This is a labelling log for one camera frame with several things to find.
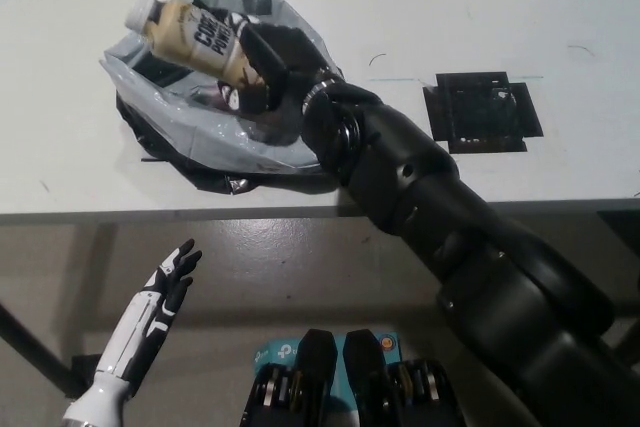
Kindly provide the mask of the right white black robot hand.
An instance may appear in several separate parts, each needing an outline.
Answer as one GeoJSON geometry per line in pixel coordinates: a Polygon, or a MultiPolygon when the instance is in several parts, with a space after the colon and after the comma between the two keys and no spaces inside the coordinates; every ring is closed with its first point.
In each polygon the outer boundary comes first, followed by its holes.
{"type": "Polygon", "coordinates": [[[249,66],[258,74],[236,88],[240,112],[258,115],[281,107],[301,109],[320,84],[341,82],[315,42],[297,28],[255,21],[231,12],[226,18],[249,66]]]}

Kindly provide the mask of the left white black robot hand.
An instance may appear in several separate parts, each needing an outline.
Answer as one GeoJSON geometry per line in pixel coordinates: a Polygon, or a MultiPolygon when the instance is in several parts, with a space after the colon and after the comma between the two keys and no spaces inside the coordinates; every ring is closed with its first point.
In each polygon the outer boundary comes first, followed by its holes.
{"type": "Polygon", "coordinates": [[[191,273],[202,258],[194,245],[194,240],[187,240],[153,270],[129,302],[98,362],[98,373],[127,384],[129,398],[139,390],[193,282],[191,273]]]}

